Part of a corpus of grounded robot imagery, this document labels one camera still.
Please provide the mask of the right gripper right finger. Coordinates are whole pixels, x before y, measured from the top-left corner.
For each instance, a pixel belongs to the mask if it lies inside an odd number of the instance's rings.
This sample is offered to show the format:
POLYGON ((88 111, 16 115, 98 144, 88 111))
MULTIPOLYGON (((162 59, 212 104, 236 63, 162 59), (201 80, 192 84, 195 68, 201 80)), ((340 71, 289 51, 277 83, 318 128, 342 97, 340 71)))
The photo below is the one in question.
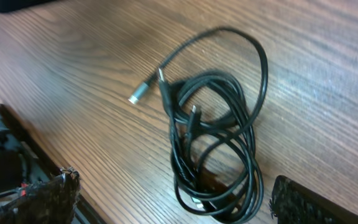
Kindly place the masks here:
POLYGON ((269 201, 278 224, 358 224, 358 215, 279 175, 269 201))

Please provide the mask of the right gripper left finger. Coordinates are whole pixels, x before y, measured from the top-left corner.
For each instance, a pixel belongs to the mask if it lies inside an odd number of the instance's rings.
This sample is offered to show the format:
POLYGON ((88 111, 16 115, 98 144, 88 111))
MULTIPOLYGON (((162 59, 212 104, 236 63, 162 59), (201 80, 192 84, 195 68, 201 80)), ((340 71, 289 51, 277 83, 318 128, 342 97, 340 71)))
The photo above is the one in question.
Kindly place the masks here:
POLYGON ((80 194, 80 175, 66 170, 48 182, 31 184, 25 195, 0 207, 0 224, 70 224, 80 194))

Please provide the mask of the black USB-A to C cable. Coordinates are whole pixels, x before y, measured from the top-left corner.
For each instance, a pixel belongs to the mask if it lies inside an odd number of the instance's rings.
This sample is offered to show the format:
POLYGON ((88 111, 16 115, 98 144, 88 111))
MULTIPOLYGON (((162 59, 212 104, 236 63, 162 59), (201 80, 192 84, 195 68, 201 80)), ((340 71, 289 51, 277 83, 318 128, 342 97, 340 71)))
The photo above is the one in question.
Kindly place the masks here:
POLYGON ((259 211, 264 197, 264 181, 255 159, 253 122, 263 105, 268 73, 262 69, 259 95, 254 110, 246 108, 244 91, 231 74, 207 70, 192 78, 169 83, 163 70, 157 70, 163 107, 170 120, 171 165, 174 189, 179 204, 194 215, 211 216, 221 223, 245 223, 259 211), (186 114, 182 106, 202 87, 217 93, 229 112, 211 122, 203 122, 193 108, 186 114), (207 157, 219 146, 233 150, 244 170, 222 191, 207 187, 201 180, 207 157))

